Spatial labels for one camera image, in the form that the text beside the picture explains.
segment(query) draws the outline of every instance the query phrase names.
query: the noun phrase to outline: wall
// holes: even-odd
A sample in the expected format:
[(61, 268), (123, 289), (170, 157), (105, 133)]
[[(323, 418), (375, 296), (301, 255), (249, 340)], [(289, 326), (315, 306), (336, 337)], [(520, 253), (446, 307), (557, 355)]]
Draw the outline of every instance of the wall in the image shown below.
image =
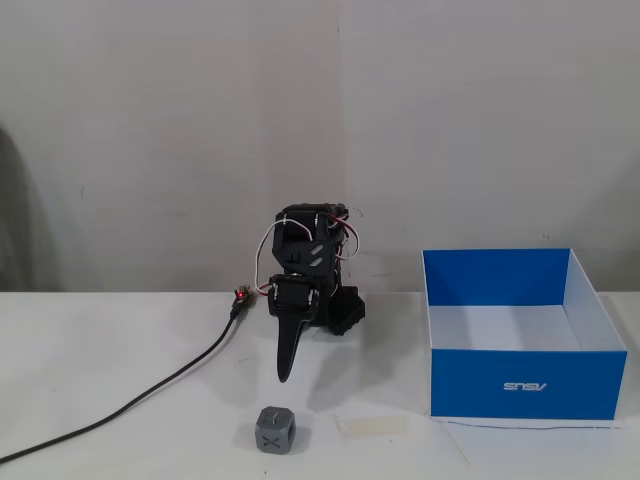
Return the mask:
[(570, 246), (640, 289), (640, 3), (343, 0), (347, 200), (366, 290), (422, 248)]
[(337, 30), (333, 0), (2, 2), (9, 287), (252, 279), (280, 209), (344, 197)]
[(278, 210), (346, 195), (363, 289), (421, 289), (422, 248), (527, 246), (640, 289), (638, 18), (634, 0), (4, 1), (0, 283), (228, 290)]

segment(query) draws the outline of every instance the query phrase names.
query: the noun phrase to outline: small cube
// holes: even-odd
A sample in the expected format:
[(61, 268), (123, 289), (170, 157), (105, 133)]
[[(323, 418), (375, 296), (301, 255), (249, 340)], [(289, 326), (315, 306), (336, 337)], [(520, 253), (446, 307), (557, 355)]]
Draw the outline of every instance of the small cube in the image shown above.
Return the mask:
[(296, 417), (288, 408), (267, 407), (256, 423), (256, 444), (265, 453), (289, 453), (296, 436)]

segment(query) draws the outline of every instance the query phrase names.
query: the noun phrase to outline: tabletop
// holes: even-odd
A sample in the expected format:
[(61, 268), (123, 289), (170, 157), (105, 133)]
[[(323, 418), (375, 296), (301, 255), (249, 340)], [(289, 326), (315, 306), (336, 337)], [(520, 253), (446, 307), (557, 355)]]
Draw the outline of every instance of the tabletop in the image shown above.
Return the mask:
[[(276, 373), (260, 299), (219, 350), (113, 422), (0, 466), (0, 479), (640, 476), (640, 293), (604, 293), (628, 350), (613, 422), (430, 418), (419, 293), (365, 295), (343, 337), (303, 334)], [(0, 456), (92, 423), (206, 350), (227, 293), (0, 294)], [(288, 455), (257, 450), (266, 406), (296, 414)]]

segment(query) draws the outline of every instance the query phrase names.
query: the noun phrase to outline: printed x symbol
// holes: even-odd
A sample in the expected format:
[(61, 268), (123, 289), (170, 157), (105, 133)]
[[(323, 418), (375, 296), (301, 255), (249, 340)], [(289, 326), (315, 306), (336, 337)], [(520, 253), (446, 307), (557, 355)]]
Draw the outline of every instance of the printed x symbol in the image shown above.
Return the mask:
[(264, 440), (263, 447), (266, 447), (267, 445), (273, 445), (276, 448), (280, 448), (280, 445), (276, 443), (278, 441), (277, 438), (274, 438), (273, 440), (269, 440), (267, 437), (263, 436), (262, 439)]

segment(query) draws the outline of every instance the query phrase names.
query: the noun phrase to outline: blue box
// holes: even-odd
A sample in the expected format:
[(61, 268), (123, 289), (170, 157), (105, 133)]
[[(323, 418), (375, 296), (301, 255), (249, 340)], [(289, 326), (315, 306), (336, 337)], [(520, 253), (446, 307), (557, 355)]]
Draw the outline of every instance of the blue box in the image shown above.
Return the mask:
[(573, 251), (423, 259), (432, 415), (613, 419), (627, 352)]

